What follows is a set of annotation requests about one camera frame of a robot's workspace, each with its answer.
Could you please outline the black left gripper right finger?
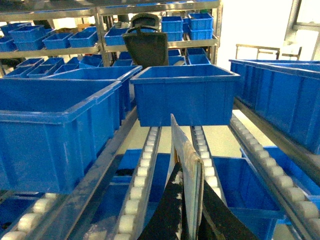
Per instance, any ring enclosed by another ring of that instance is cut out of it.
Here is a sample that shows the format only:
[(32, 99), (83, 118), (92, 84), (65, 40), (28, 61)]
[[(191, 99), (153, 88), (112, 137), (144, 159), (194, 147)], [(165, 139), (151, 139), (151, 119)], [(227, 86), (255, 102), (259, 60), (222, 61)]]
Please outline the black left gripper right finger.
[(258, 237), (229, 210), (205, 181), (198, 238), (200, 240), (256, 240)]

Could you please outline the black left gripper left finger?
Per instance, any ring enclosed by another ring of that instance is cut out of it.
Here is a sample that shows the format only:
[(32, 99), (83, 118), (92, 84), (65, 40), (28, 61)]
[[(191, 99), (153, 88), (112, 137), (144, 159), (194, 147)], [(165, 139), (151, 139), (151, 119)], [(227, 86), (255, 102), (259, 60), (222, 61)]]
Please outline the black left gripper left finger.
[(183, 170), (177, 162), (140, 240), (180, 240), (183, 233)]

